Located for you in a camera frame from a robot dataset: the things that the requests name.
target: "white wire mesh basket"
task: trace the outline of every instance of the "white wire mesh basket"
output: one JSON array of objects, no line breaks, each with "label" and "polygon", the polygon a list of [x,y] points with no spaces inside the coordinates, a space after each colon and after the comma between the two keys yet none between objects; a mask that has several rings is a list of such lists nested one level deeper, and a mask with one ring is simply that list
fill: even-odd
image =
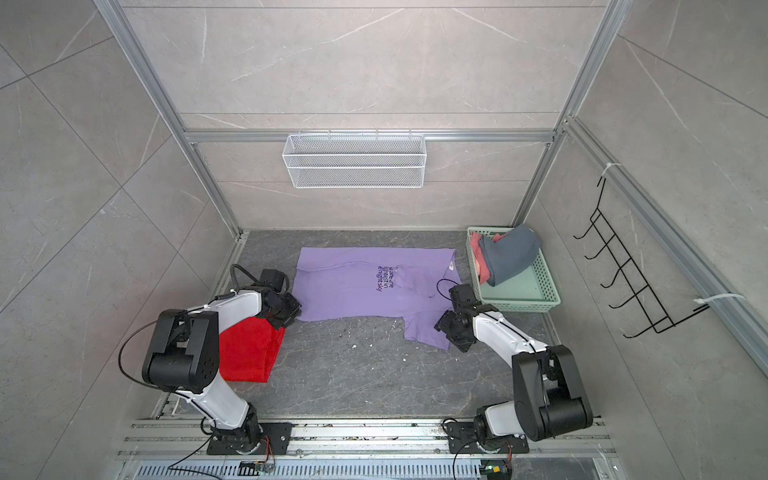
[{"label": "white wire mesh basket", "polygon": [[417,134],[294,134],[283,160],[296,188],[417,188],[427,147]]}]

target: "gray folded garment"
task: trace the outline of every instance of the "gray folded garment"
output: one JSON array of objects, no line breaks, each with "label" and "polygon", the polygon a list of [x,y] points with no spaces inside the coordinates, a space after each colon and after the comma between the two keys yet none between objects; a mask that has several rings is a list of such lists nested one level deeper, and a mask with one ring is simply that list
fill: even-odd
[{"label": "gray folded garment", "polygon": [[480,251],[491,272],[488,285],[496,286],[525,270],[536,260],[541,240],[525,225],[513,228],[495,242],[491,237],[480,239]]}]

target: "purple t-shirt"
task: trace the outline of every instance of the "purple t-shirt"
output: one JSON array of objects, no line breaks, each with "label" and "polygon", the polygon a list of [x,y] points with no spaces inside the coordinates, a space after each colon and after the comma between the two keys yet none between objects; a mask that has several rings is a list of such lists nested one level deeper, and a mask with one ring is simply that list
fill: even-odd
[{"label": "purple t-shirt", "polygon": [[[441,278],[461,282],[454,255],[448,248],[304,247],[293,281],[301,302],[298,319],[402,317],[407,340],[448,349],[445,334],[434,327],[452,305],[436,284]],[[452,286],[441,282],[440,291],[448,296]]]}]

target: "red cloth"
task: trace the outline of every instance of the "red cloth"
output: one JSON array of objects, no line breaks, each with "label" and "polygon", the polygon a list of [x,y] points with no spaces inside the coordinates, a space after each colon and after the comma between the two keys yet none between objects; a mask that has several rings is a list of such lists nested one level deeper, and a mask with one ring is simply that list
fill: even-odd
[{"label": "red cloth", "polygon": [[221,376],[230,382],[266,383],[285,332],[255,316],[224,330],[219,335]]},{"label": "red cloth", "polygon": [[472,247],[472,252],[475,254],[475,265],[478,267],[477,270],[480,284],[483,284],[491,278],[491,271],[488,270],[488,265],[485,263],[485,258],[482,256],[480,238],[480,233],[472,232],[472,235],[469,236],[469,244]]}]

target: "black wire rack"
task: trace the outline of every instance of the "black wire rack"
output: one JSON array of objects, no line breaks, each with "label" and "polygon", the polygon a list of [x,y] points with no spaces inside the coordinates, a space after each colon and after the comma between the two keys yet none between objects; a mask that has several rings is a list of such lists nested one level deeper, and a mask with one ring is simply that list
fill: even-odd
[{"label": "black wire rack", "polygon": [[[634,258],[629,253],[629,250],[627,250],[626,246],[624,245],[624,242],[621,241],[621,238],[616,234],[616,230],[614,230],[614,228],[611,226],[611,223],[608,222],[608,219],[605,217],[605,215],[603,215],[602,210],[600,210],[600,202],[603,199],[603,192],[605,191],[604,177],[601,177],[600,180],[598,181],[597,188],[600,188],[600,196],[598,197],[598,205],[594,208],[592,215],[589,216],[589,220],[590,220],[589,228],[587,228],[587,231],[585,231],[583,235],[581,235],[580,237],[576,237],[574,235],[574,238],[576,240],[580,240],[586,237],[587,233],[589,233],[591,230],[594,230],[595,232],[597,232],[598,236],[600,237],[600,240],[603,243],[603,247],[592,257],[588,257],[584,255],[584,258],[587,260],[594,260],[595,258],[598,257],[598,255],[603,253],[603,250],[606,250],[607,252],[609,252],[609,254],[611,255],[611,258],[616,263],[617,270],[616,270],[616,273],[614,274],[613,280],[611,280],[611,282],[608,285],[604,285],[603,283],[601,283],[600,286],[602,286],[605,289],[611,288],[614,285],[614,283],[616,283],[616,279],[619,277],[619,274],[621,274],[621,276],[624,278],[624,281],[627,282],[627,285],[629,286],[629,289],[631,290],[632,295],[628,299],[626,299],[621,305],[608,305],[608,306],[612,309],[618,309],[624,305],[627,305],[631,300],[637,300],[637,304],[640,305],[640,308],[643,310],[643,314],[645,315],[645,318],[647,319],[649,325],[646,328],[642,329],[639,333],[635,333],[634,335],[624,334],[624,337],[628,339],[633,339],[635,337],[642,335],[643,333],[646,333],[650,329],[653,329],[654,332],[656,333],[662,333],[669,330],[672,327],[680,325],[682,322],[690,318],[693,318],[699,313],[702,313],[704,310],[707,310],[710,307],[709,305],[701,305],[695,308],[694,311],[684,319],[678,320],[678,321],[672,320],[672,318],[670,317],[670,314],[667,312],[667,309],[664,308],[663,303],[661,302],[661,300],[659,300],[659,297],[654,291],[654,288],[648,283],[648,280],[645,278],[645,274],[643,274],[643,270],[641,270],[640,267],[637,265],[637,263],[635,263]],[[610,236],[607,237],[607,239],[606,239],[606,235],[603,235],[600,229],[598,229],[598,227],[595,225],[597,221],[600,219],[603,219],[603,221],[607,225],[608,230],[610,232]],[[610,243],[614,239],[616,240],[616,243],[618,243],[618,247],[621,248],[620,250],[613,251],[611,249]],[[620,263],[617,258],[617,254],[619,253],[618,256],[624,258],[624,255],[621,255],[622,250],[624,251],[624,254],[626,255],[627,260]],[[632,282],[630,282],[629,278],[627,277],[627,272],[624,270],[630,265],[634,267],[634,269],[640,274],[640,278],[642,278],[642,282],[637,288],[635,286],[632,286]],[[662,317],[659,320],[653,321],[651,319],[650,314],[648,313],[648,309],[646,309],[646,306],[641,301],[640,294],[645,291],[650,292],[651,296],[656,301],[661,312],[663,313]],[[666,320],[670,321],[669,325],[659,326],[662,322]]]}]

